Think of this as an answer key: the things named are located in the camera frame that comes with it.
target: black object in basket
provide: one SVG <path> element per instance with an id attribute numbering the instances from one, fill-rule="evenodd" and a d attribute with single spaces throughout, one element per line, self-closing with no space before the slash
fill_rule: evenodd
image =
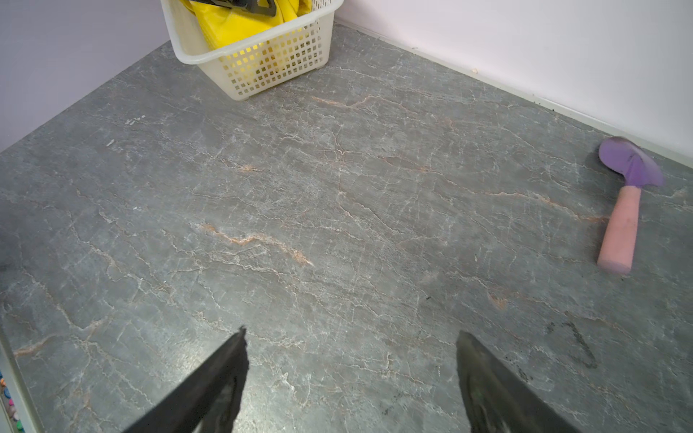
<path id="1" fill-rule="evenodd" d="M 222 6 L 223 8 L 239 8 L 252 14 L 267 15 L 273 17 L 277 14 L 277 4 L 274 0 L 265 0 L 269 6 L 258 5 L 258 0 L 193 0 L 198 3 Z"/>

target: colorful object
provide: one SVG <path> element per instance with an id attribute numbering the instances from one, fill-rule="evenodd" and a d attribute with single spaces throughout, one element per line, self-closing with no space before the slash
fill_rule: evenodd
<path id="1" fill-rule="evenodd" d="M 662 186 L 664 177 L 652 158 L 623 137 L 613 136 L 602 141 L 599 145 L 599 159 L 611 170 L 624 175 L 626 186 L 618 193 L 597 264 L 615 274 L 628 274 L 633 265 L 635 238 L 638 234 L 642 187 Z"/>
<path id="2" fill-rule="evenodd" d="M 312 10 L 311 0 L 276 0 L 277 13 L 273 17 L 250 13 L 240 8 L 223 8 L 189 0 L 180 1 L 197 17 L 204 40 L 212 50 L 257 35 Z"/>
<path id="3" fill-rule="evenodd" d="M 16 423 L 17 431 L 23 432 L 24 426 L 21 424 L 21 420 L 19 419 L 19 413 L 17 411 L 17 408 L 15 407 L 15 402 L 12 399 L 12 396 L 10 395 L 10 389 L 7 388 L 5 379 L 2 378 L 2 373 L 0 373 L 0 385 L 2 386 L 3 391 L 3 393 L 0 395 L 3 399 L 2 405 L 4 406 L 4 409 L 7 415 L 10 417 L 10 419 L 12 419 L 12 421 Z"/>

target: lavender wall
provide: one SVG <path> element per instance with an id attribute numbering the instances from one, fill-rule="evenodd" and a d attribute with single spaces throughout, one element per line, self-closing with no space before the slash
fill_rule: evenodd
<path id="1" fill-rule="evenodd" d="M 0 150 L 168 40 L 159 0 L 5 0 L 0 35 Z"/>

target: pink foam handle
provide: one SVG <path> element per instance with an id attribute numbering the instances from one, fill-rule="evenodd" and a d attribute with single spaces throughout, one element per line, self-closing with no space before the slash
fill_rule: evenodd
<path id="1" fill-rule="evenodd" d="M 637 186 L 624 186 L 609 218 L 597 264 L 616 274 L 628 274 L 633 265 L 635 237 L 638 234 L 640 193 Z"/>

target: toy shovel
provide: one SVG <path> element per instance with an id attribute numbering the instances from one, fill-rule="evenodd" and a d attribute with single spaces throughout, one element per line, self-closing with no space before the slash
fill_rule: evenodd
<path id="1" fill-rule="evenodd" d="M 662 186 L 664 177 L 652 158 L 623 137 L 613 136 L 602 141 L 599 159 L 611 170 L 621 173 L 626 178 L 626 186 L 618 193 L 597 264 L 616 274 L 628 274 L 638 233 L 640 192 L 645 185 Z"/>

